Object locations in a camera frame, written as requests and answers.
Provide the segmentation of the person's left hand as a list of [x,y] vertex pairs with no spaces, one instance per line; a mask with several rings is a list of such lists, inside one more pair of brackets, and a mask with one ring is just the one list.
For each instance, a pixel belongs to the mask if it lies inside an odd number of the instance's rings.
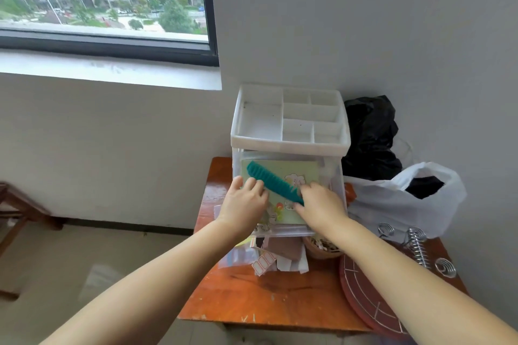
[[229,188],[217,222],[223,224],[238,241],[242,241],[255,230],[266,212],[268,203],[269,200],[231,196]]

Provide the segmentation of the teal plastic comb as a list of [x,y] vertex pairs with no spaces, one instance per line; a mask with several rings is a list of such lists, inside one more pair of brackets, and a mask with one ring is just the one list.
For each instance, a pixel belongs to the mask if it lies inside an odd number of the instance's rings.
[[247,165],[248,175],[256,180],[261,180],[264,183],[264,187],[277,195],[293,202],[304,206],[301,193],[298,188],[292,186],[287,181],[277,176],[274,172],[268,170],[263,165],[251,161]]

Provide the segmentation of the person's right forearm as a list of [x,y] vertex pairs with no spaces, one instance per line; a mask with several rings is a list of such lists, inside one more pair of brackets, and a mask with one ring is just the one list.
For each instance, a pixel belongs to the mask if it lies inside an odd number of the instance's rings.
[[418,345],[518,345],[507,323],[359,223],[314,229],[357,263]]

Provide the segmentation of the person's left forearm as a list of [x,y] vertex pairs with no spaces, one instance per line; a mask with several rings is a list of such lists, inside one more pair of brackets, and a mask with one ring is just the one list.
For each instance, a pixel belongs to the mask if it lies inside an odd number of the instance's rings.
[[40,345],[157,345],[201,280],[254,228],[217,218],[105,290]]

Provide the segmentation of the green cartoon print notebook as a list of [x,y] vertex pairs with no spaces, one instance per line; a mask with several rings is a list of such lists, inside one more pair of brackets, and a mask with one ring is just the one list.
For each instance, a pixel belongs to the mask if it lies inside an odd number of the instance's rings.
[[[301,185],[319,180],[319,165],[316,161],[243,159],[241,161],[241,176],[244,180],[250,177],[247,172],[247,165],[251,161],[255,161],[274,172],[292,186],[297,187],[299,192]],[[305,224],[305,221],[295,211],[293,202],[270,190],[268,192],[268,207],[260,221],[262,227],[270,229],[274,225]]]

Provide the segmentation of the brown woven bowl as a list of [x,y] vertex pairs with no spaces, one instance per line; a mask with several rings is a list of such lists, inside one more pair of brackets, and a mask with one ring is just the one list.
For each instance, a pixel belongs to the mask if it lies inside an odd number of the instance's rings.
[[344,255],[344,252],[320,235],[306,236],[301,238],[308,256],[314,259],[333,259]]

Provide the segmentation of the brown paper card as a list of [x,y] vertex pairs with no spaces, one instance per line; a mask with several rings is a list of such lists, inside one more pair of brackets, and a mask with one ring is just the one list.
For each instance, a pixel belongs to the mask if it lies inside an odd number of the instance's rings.
[[261,249],[290,261],[299,261],[304,244],[301,237],[264,238]]

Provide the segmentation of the clear plastic pouch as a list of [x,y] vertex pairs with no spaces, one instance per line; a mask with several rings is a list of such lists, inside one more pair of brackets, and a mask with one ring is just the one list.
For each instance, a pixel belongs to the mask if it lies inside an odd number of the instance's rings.
[[217,264],[218,268],[229,268],[244,265],[251,265],[260,256],[255,247],[256,237],[248,237],[236,244]]

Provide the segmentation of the white plastic bag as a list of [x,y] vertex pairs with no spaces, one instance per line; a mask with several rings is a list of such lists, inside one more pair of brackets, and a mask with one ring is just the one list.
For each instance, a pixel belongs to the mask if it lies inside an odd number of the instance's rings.
[[[405,191],[413,178],[427,176],[436,176],[444,186],[422,200]],[[370,181],[345,176],[344,181],[353,192],[349,213],[373,232],[379,223],[385,222],[398,232],[415,226],[429,239],[440,237],[467,197],[460,176],[454,170],[432,162],[411,165],[390,180]]]

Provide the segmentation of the black plastic bag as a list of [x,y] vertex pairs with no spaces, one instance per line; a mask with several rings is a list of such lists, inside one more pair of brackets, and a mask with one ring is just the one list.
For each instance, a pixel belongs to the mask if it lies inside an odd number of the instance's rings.
[[402,171],[392,152],[398,133],[395,108],[385,96],[359,97],[344,102],[351,146],[341,159],[343,175],[364,180],[390,180]]

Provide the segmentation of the orange wooden table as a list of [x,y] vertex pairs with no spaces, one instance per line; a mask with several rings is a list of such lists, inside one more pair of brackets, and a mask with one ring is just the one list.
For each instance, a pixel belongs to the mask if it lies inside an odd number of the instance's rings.
[[351,305],[343,289],[360,278],[342,258],[308,257],[309,271],[268,271],[256,276],[250,265],[213,267],[189,298],[179,318],[225,326],[296,332],[360,334],[375,332],[400,338],[384,327],[364,322],[364,312]]

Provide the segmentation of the black item in bag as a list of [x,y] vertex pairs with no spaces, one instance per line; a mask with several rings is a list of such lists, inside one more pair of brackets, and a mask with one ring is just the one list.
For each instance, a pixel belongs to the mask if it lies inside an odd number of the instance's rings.
[[444,186],[444,182],[436,176],[413,178],[405,189],[406,192],[418,199],[434,195]]

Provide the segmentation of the silver metal spiral rack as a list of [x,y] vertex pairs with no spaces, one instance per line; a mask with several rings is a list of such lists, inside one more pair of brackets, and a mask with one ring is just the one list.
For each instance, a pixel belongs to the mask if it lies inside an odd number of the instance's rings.
[[[396,233],[395,228],[388,223],[381,222],[378,224],[378,235],[379,238],[388,240],[390,237],[394,236]],[[410,256],[416,261],[420,266],[432,270],[432,265],[430,261],[429,254],[425,248],[425,242],[428,240],[428,237],[418,227],[411,226],[405,231],[404,239],[401,243],[398,244],[398,247],[403,251],[407,251],[410,253]],[[453,263],[444,257],[439,257],[434,261],[435,271],[437,271],[441,276],[445,278],[455,278],[457,277],[457,270]]]

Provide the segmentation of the white window sill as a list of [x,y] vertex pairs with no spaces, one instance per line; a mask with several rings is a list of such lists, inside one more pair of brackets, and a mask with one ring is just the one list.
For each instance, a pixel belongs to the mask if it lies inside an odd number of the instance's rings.
[[221,91],[218,67],[0,49],[0,73]]

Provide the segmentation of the wooden chair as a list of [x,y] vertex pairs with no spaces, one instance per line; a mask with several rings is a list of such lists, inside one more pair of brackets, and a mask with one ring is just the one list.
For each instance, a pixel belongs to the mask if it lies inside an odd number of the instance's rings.
[[0,182],[0,207],[2,204],[9,206],[10,210],[0,210],[0,219],[15,219],[16,224],[0,239],[0,257],[29,222],[42,223],[53,231],[63,228],[61,220],[6,182]]

